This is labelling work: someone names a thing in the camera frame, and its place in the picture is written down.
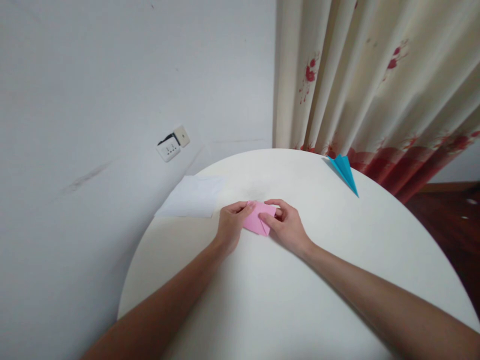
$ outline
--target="folded paper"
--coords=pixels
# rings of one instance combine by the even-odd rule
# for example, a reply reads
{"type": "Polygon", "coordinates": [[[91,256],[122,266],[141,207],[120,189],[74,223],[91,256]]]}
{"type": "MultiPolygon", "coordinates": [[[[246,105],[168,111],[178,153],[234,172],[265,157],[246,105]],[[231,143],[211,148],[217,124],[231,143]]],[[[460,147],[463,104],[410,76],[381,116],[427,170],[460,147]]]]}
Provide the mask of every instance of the folded paper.
{"type": "Polygon", "coordinates": [[[350,189],[352,189],[356,196],[360,197],[359,193],[357,192],[357,186],[355,185],[352,169],[350,168],[349,158],[342,155],[338,155],[335,160],[330,156],[328,158],[343,180],[345,180],[345,182],[348,184],[350,189]]]}
{"type": "Polygon", "coordinates": [[[259,201],[249,201],[248,204],[250,203],[255,203],[255,208],[253,209],[253,212],[248,215],[248,217],[243,222],[243,227],[256,234],[268,236],[270,233],[270,226],[260,220],[259,214],[267,213],[271,216],[274,216],[277,208],[259,201]]]}

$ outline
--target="electrical outlet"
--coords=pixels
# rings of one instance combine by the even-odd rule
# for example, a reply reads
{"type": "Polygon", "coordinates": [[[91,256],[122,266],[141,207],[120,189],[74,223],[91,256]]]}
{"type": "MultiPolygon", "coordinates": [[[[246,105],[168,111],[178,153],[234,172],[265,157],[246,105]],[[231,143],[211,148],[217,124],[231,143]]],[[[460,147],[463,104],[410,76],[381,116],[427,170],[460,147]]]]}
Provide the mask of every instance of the electrical outlet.
{"type": "Polygon", "coordinates": [[[190,143],[190,138],[185,131],[185,128],[182,126],[177,127],[173,133],[176,136],[176,139],[180,143],[181,147],[184,148],[190,143]]]}
{"type": "Polygon", "coordinates": [[[180,152],[180,146],[177,139],[172,136],[158,144],[156,151],[160,154],[161,158],[168,163],[180,152]]]}

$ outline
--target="hand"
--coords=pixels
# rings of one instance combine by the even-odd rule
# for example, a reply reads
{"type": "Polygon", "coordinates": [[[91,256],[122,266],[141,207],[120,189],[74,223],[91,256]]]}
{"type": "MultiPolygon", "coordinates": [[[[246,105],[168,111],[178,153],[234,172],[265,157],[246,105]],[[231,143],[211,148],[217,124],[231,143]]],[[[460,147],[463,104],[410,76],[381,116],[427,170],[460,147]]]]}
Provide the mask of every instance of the hand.
{"type": "Polygon", "coordinates": [[[220,220],[218,221],[218,231],[212,243],[225,248],[227,254],[232,253],[239,243],[240,230],[244,226],[244,220],[252,213],[254,208],[255,204],[253,202],[247,206],[246,201],[239,201],[222,207],[220,220]]]}
{"type": "Polygon", "coordinates": [[[280,199],[267,200],[265,204],[278,205],[280,208],[276,210],[275,217],[266,212],[262,212],[258,216],[276,233],[278,242],[283,247],[301,258],[314,243],[305,232],[299,212],[280,199]]]}

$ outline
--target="curtain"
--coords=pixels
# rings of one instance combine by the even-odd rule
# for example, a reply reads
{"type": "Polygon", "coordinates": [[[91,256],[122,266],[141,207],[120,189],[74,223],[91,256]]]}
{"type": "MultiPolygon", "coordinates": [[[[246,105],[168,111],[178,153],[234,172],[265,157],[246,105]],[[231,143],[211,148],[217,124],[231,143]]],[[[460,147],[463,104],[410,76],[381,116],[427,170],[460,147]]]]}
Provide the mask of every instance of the curtain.
{"type": "Polygon", "coordinates": [[[275,147],[347,155],[405,203],[480,137],[480,1],[280,6],[275,147]]]}

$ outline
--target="table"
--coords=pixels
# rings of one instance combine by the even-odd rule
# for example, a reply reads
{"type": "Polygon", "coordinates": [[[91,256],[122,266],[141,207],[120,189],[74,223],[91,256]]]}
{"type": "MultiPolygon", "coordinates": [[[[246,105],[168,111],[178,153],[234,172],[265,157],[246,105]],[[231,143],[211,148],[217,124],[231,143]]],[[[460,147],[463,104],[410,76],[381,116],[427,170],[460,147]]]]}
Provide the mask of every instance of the table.
{"type": "MultiPolygon", "coordinates": [[[[353,170],[360,198],[320,155],[244,152],[199,175],[227,177],[211,219],[154,218],[131,262],[118,318],[161,287],[214,237],[218,210],[281,198],[311,239],[335,255],[426,299],[476,331],[457,274],[425,228],[394,196],[353,170]]],[[[385,359],[368,325],[308,266],[271,238],[242,230],[235,252],[170,347],[172,359],[385,359]]]]}

